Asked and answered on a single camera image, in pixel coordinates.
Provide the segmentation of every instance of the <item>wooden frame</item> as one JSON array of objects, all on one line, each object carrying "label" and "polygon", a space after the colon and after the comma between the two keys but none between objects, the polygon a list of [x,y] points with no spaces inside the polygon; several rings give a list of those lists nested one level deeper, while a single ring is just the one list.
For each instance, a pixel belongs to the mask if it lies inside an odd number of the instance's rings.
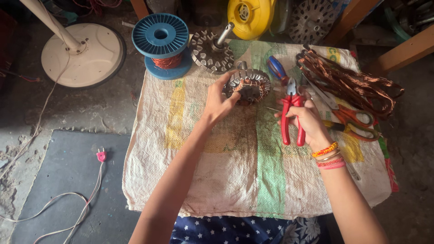
[{"label": "wooden frame", "polygon": [[362,71],[375,76],[386,76],[387,73],[400,69],[432,52],[434,52],[434,25],[381,55],[364,66]]},{"label": "wooden frame", "polygon": [[133,5],[134,11],[137,14],[138,20],[143,19],[149,15],[148,8],[146,7],[146,0],[130,0]]},{"label": "wooden frame", "polygon": [[336,45],[369,11],[378,4],[379,0],[352,0],[336,20],[333,29],[324,41]]}]

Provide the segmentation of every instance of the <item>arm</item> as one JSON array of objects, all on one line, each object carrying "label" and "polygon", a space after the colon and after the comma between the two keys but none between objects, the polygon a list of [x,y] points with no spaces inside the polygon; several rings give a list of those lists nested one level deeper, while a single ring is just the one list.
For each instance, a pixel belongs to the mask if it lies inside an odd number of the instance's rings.
[{"label": "arm", "polygon": [[143,208],[130,244],[169,243],[172,227],[187,196],[194,169],[211,129],[224,118],[240,98],[234,92],[225,99],[222,88],[237,70],[222,75],[208,88],[207,104],[201,119],[172,160]]},{"label": "arm", "polygon": [[[291,107],[287,117],[297,115],[301,126],[306,131],[306,143],[313,152],[325,149],[333,143],[327,129],[321,122],[318,109],[310,99],[308,92],[300,89],[302,95],[308,100],[305,107]],[[329,152],[317,157],[318,160],[327,158],[336,153]],[[337,155],[328,161],[338,159]],[[386,244],[387,236],[363,197],[362,193],[354,183],[346,167],[335,169],[320,169],[325,189],[332,205],[333,214],[338,223],[342,237],[347,244]]]}]

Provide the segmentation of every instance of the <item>person's right hand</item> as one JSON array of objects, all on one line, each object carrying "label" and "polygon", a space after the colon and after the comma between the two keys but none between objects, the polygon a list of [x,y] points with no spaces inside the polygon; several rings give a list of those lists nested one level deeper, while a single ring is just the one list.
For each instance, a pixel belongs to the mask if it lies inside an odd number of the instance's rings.
[{"label": "person's right hand", "polygon": [[[301,127],[306,132],[305,142],[312,148],[312,151],[316,152],[322,150],[333,143],[332,138],[327,132],[327,128],[321,121],[321,116],[319,115],[318,109],[315,103],[312,101],[312,97],[303,87],[299,87],[299,93],[306,99],[304,107],[291,106],[286,117],[298,116]],[[274,114],[274,117],[281,117],[282,112]],[[290,119],[290,124],[297,126],[297,118]]]}]

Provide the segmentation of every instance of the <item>black mat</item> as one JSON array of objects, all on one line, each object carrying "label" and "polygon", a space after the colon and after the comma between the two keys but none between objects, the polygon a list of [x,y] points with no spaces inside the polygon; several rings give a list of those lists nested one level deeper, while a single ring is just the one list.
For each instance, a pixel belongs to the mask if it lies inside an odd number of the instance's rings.
[{"label": "black mat", "polygon": [[[54,130],[20,219],[33,216],[50,198],[61,193],[72,191],[88,198],[95,187],[100,167],[95,154],[104,147],[108,160],[102,168],[102,188],[91,202],[87,218],[76,227],[69,243],[128,243],[140,215],[128,210],[122,192],[122,170],[130,137]],[[12,243],[31,244],[41,235],[73,226],[84,205],[76,195],[57,198],[38,217],[17,223]],[[68,234],[69,231],[54,234],[38,243],[62,244]]]}]

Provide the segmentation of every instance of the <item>blue screwdriver handle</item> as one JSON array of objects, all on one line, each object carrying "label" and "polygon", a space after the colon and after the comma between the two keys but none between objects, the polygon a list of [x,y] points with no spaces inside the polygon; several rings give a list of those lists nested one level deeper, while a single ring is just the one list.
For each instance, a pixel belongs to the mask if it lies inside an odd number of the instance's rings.
[{"label": "blue screwdriver handle", "polygon": [[282,64],[273,55],[271,55],[267,59],[267,66],[268,66],[268,70],[277,79],[280,80],[282,86],[286,86],[288,84],[289,77],[286,75],[285,69],[283,68]]}]

